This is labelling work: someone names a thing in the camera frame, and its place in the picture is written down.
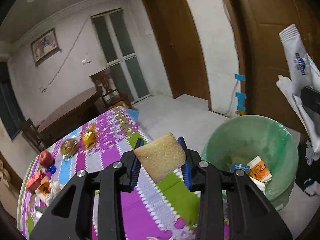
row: blue tape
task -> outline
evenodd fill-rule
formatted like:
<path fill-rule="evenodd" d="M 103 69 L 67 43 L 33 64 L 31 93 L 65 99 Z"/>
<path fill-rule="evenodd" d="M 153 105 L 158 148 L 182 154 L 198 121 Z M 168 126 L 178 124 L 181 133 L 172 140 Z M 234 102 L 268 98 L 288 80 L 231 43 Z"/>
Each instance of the blue tape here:
<path fill-rule="evenodd" d="M 239 81 L 245 81 L 245 76 L 244 75 L 235 74 L 235 79 L 237 79 Z"/>
<path fill-rule="evenodd" d="M 235 170 L 243 170 L 246 174 L 248 174 L 250 166 L 240 163 L 234 163 L 230 169 L 230 172 L 234 172 Z"/>
<path fill-rule="evenodd" d="M 247 99 L 247 95 L 245 93 L 241 93 L 241 92 L 236 92 L 236 97 Z"/>
<path fill-rule="evenodd" d="M 238 98 L 238 106 L 244 106 L 244 98 Z"/>
<path fill-rule="evenodd" d="M 237 106 L 237 110 L 242 110 L 242 111 L 245 111 L 246 108 L 244 106 Z"/>

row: crown molding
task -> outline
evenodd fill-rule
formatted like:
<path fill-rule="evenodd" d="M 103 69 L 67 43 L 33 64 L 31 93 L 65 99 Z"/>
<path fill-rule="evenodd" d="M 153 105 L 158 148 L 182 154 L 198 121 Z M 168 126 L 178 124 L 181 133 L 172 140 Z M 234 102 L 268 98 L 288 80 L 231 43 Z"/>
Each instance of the crown molding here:
<path fill-rule="evenodd" d="M 48 18 L 44 19 L 42 22 L 35 25 L 32 29 L 30 29 L 28 32 L 26 32 L 20 39 L 18 39 L 12 46 L 12 51 L 16 52 L 22 45 L 24 45 L 26 42 L 29 42 L 30 40 L 34 40 L 39 36 L 39 33 L 44 32 L 46 28 L 51 25 L 53 22 L 71 14 L 76 11 L 98 5 L 100 3 L 105 3 L 112 0 L 84 0 L 79 3 L 70 5 L 67 8 L 62 9 L 61 11 L 58 11 Z"/>

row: framed picture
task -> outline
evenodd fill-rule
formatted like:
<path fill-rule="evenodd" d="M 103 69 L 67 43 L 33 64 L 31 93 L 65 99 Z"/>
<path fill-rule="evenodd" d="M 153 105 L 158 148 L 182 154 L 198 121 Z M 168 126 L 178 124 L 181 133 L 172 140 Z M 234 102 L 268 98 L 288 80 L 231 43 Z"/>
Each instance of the framed picture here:
<path fill-rule="evenodd" d="M 60 51 L 54 28 L 31 43 L 31 50 L 36 66 Z"/>

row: blue bottle cap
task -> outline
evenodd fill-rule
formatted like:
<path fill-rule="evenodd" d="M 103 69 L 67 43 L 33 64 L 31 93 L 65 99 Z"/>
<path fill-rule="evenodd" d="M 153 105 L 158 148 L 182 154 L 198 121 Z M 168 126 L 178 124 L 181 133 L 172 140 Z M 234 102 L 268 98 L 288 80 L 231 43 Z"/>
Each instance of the blue bottle cap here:
<path fill-rule="evenodd" d="M 49 168 L 49 172 L 50 172 L 51 174 L 54 174 L 56 171 L 57 171 L 57 167 L 54 166 L 54 165 L 51 165 L 51 167 Z"/>

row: purple floral tablecloth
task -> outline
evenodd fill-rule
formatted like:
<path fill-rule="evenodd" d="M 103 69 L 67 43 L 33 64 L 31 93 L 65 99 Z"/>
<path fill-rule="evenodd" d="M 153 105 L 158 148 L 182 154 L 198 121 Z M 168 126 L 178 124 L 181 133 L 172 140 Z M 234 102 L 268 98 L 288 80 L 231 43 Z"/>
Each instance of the purple floral tablecloth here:
<path fill-rule="evenodd" d="M 92 123 L 96 125 L 98 143 L 86 151 L 80 138 Z M 60 146 L 63 139 L 68 137 L 78 138 L 80 149 L 72 158 L 65 161 L 62 160 Z M 46 169 L 43 169 L 39 165 L 37 156 L 30 164 L 24 178 L 18 202 L 17 226 L 26 239 L 34 228 L 35 207 L 45 207 L 39 197 L 26 190 L 27 180 L 39 169 L 43 169 L 51 180 L 66 184 L 78 170 L 85 169 L 89 173 L 100 171 L 120 160 L 124 152 L 134 148 L 138 138 L 142 138 L 145 143 L 151 141 L 123 107 L 105 112 L 65 138 L 48 149 L 55 158 L 56 173 L 51 176 Z M 94 200 L 92 239 L 97 239 L 98 199 L 99 191 L 96 192 Z M 199 196 L 187 191 L 182 182 L 180 169 L 155 184 L 141 167 L 137 187 L 132 193 L 122 193 L 121 201 L 128 240 L 194 239 Z"/>

